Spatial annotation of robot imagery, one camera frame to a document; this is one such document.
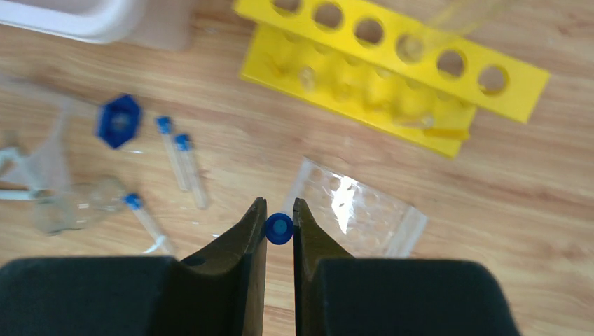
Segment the clear glass test tube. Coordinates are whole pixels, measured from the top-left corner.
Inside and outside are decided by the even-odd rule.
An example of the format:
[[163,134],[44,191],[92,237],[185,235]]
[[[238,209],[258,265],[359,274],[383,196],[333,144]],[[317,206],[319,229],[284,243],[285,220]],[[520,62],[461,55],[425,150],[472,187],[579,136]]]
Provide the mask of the clear glass test tube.
[[[484,25],[498,13],[505,11],[512,1],[452,1],[427,23],[403,35],[396,46],[396,53],[407,62],[419,62],[432,52],[464,38]],[[425,134],[453,137],[466,132],[466,127],[437,127],[437,117],[432,107],[410,105],[412,94],[405,94],[396,102],[393,123],[423,130]]]

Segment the blue capped tube long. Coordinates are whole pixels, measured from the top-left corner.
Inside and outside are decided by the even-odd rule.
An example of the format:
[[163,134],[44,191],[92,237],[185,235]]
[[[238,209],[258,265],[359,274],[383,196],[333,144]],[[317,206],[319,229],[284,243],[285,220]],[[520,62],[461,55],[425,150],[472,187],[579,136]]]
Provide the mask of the blue capped tube long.
[[269,242],[283,245],[293,237],[293,221],[285,213],[274,213],[265,222],[265,235]]

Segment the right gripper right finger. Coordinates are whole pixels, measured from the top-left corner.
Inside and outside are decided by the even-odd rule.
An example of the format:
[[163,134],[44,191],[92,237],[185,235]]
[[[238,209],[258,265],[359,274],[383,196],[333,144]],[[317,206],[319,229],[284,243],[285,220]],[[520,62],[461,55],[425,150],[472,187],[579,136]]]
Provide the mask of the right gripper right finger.
[[297,335],[518,335],[492,273],[468,260],[356,258],[293,206]]

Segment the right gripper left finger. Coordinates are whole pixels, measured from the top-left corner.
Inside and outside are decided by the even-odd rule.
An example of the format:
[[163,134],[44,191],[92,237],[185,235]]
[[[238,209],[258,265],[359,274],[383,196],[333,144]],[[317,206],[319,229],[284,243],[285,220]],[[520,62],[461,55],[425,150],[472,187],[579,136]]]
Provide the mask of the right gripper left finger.
[[2,335],[261,335],[267,203],[192,255],[22,258],[1,268]]

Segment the yellow test tube rack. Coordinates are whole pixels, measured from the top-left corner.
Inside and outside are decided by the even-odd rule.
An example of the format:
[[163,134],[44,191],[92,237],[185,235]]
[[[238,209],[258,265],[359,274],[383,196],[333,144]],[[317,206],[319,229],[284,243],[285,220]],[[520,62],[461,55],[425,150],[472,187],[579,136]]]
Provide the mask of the yellow test tube rack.
[[420,23],[368,1],[237,1],[255,22],[241,76],[447,157],[478,109],[526,123],[547,71],[463,38],[399,56]]

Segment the pink plastic bin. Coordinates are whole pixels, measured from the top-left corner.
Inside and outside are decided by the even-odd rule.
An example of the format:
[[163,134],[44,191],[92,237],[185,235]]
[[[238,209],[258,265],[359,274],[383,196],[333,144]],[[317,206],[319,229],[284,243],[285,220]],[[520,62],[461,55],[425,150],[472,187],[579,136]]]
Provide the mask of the pink plastic bin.
[[2,1],[1,24],[92,44],[182,50],[195,1]]

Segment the clear plastic well plate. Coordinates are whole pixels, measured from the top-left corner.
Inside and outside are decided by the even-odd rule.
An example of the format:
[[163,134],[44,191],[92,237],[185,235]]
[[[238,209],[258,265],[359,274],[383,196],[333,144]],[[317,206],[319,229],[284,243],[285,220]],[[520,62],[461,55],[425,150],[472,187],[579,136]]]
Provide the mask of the clear plastic well plate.
[[407,258],[428,218],[420,210],[347,175],[304,158],[283,204],[304,199],[317,224],[347,252],[363,258]]

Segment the clear plastic funnel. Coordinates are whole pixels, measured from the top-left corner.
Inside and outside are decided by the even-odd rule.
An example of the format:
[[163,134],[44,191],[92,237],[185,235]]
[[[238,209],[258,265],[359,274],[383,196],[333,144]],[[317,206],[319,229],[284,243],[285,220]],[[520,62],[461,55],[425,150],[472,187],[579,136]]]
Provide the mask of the clear plastic funnel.
[[71,113],[49,103],[9,99],[1,104],[1,149],[16,145],[42,178],[42,193],[70,189],[64,136]]

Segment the white clay triangle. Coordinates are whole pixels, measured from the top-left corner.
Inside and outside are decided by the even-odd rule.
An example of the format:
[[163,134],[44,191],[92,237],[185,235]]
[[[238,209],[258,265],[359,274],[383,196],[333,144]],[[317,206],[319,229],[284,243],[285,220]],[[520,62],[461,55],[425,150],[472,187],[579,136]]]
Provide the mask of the white clay triangle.
[[1,200],[34,201],[45,189],[42,178],[16,145],[1,149]]

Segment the small glass beaker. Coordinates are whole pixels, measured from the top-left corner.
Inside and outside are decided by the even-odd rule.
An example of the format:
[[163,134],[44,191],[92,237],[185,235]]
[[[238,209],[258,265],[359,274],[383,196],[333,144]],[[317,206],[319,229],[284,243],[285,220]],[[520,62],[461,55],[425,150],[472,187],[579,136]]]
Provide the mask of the small glass beaker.
[[70,189],[40,196],[34,203],[32,221],[46,235],[82,230],[124,209],[126,189],[114,176],[100,176],[93,183],[75,183]]

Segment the blue capped tube front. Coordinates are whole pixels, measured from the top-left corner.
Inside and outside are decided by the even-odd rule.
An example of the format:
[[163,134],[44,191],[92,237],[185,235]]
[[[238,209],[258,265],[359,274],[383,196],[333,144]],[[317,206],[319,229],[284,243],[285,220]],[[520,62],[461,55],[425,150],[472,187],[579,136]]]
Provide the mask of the blue capped tube front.
[[168,255],[174,255],[174,245],[170,241],[170,238],[163,232],[155,218],[146,210],[141,197],[135,192],[129,193],[123,197],[123,202],[153,238],[153,244],[143,254],[150,254],[160,249]]

